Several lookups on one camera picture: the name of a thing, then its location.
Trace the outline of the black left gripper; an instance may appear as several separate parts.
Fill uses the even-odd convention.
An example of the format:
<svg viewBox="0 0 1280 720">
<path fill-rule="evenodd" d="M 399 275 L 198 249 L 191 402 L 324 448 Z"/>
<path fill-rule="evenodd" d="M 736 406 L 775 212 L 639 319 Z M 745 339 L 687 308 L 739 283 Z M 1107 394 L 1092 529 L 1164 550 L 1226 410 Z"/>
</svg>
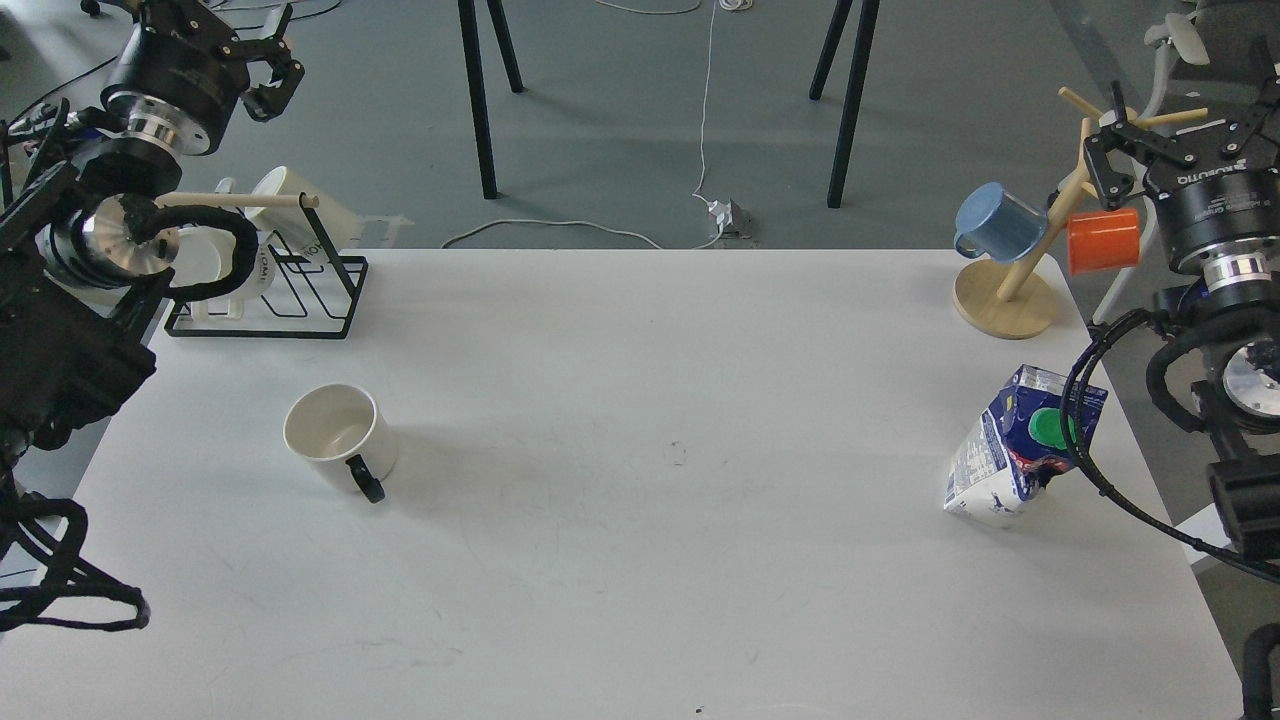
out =
<svg viewBox="0 0 1280 720">
<path fill-rule="evenodd" d="M 202 1 L 119 1 L 134 28 L 106 87 L 104 110 L 118 122 L 108 137 L 173 158 L 215 152 L 239 97 L 256 122 L 278 118 L 305 77 L 285 32 L 293 4 L 271 10 L 264 35 L 236 32 Z M 236 58 L 224 51 L 236 41 Z M 270 81 L 250 86 L 246 64 L 265 61 Z"/>
</svg>

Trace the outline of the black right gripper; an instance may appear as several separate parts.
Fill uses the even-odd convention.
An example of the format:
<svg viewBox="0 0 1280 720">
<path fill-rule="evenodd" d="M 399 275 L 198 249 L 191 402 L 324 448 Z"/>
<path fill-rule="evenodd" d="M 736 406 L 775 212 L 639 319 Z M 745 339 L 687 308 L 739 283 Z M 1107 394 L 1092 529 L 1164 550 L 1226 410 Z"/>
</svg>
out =
<svg viewBox="0 0 1280 720">
<path fill-rule="evenodd" d="M 1111 120 L 1085 141 L 1103 209 L 1152 200 L 1171 272 L 1199 273 L 1216 258 L 1277 255 L 1277 109 L 1252 108 L 1161 135 Z"/>
</svg>

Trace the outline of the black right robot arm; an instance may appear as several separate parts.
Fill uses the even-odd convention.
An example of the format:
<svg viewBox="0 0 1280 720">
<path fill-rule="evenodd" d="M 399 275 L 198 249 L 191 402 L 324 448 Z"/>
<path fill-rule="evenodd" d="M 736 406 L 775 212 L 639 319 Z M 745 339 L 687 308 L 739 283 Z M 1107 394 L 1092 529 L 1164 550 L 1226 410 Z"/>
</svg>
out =
<svg viewBox="0 0 1280 720">
<path fill-rule="evenodd" d="M 1117 210 L 1137 183 L 1108 158 L 1123 152 L 1146 169 L 1170 269 L 1190 283 L 1160 292 L 1100 327 L 1062 392 L 1070 459 L 1101 496 L 1133 518 L 1222 565 L 1277 582 L 1277 455 L 1251 436 L 1277 433 L 1277 102 L 1260 100 L 1242 119 L 1164 136 L 1128 117 L 1123 104 L 1083 143 L 1100 201 Z M 1178 428 L 1208 436 L 1217 461 L 1207 480 L 1228 547 L 1219 548 L 1137 507 L 1097 468 L 1083 436 L 1084 395 L 1116 342 L 1140 325 L 1165 340 L 1146 368 L 1152 404 Z"/>
</svg>

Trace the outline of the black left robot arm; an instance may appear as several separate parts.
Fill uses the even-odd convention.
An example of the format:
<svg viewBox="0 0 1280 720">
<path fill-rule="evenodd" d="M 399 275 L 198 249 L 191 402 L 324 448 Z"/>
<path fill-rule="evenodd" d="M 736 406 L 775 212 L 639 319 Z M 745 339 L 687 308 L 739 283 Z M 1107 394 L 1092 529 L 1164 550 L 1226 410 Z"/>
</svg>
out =
<svg viewBox="0 0 1280 720">
<path fill-rule="evenodd" d="M 163 301 L 238 290 L 259 256 L 259 229 L 237 211 L 164 206 L 180 160 L 219 149 L 243 106 L 279 117 L 305 76 L 285 41 L 289 3 L 243 37 L 202 1 L 124 1 L 134 28 L 100 105 L 3 124 L 3 146 L 35 146 L 20 192 L 3 184 L 3 548 L 44 568 L 3 589 L 3 629 L 140 629 L 150 610 L 81 552 L 87 512 L 23 489 L 31 448 L 118 413 L 156 369 L 143 337 Z"/>
</svg>

